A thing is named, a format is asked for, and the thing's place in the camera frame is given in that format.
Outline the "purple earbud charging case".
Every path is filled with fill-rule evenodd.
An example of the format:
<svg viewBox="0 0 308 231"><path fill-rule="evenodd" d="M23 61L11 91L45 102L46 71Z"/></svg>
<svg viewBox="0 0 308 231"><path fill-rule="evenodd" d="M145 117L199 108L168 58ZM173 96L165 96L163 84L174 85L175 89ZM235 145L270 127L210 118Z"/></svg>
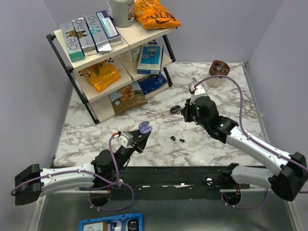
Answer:
<svg viewBox="0 0 308 231"><path fill-rule="evenodd" d="M152 130L152 127L150 126L149 121L143 121L139 124L139 132L141 134L146 134Z"/></svg>

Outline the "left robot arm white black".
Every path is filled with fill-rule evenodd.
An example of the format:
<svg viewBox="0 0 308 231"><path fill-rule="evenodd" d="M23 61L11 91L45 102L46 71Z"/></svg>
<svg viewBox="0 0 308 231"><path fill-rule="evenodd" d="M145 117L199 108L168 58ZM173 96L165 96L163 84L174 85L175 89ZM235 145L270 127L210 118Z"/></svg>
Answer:
<svg viewBox="0 0 308 231"><path fill-rule="evenodd" d="M27 205L41 196L73 188L102 190L122 185L120 170L134 152L143 152L150 134L151 129L145 128L117 132L111 136L108 149L102 150L91 162L79 166L28 166L14 177L11 196L15 205Z"/></svg>

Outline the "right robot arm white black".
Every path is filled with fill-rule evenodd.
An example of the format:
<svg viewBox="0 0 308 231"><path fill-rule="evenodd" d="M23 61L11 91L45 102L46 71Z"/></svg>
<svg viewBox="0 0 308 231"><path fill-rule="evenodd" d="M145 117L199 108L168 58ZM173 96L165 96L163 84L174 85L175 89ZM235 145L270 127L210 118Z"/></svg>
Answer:
<svg viewBox="0 0 308 231"><path fill-rule="evenodd" d="M279 150L255 136L245 135L234 120L219 115L216 104L208 96L187 99L181 110L185 122L203 127L208 135L248 154L263 168L232 164L221 177L228 189L237 184L249 184L271 189L286 201L293 201L308 180L306 158L299 152Z"/></svg>

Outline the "black earbud charging case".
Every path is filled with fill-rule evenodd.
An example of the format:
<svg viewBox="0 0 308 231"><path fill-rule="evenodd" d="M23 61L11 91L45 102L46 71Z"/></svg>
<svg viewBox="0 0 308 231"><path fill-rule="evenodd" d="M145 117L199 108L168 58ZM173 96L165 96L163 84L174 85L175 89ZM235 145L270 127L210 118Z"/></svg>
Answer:
<svg viewBox="0 0 308 231"><path fill-rule="evenodd" d="M173 107L170 109L170 113L171 113L171 114L178 114L180 110L181 110L181 106L176 105L176 106L173 106Z"/></svg>

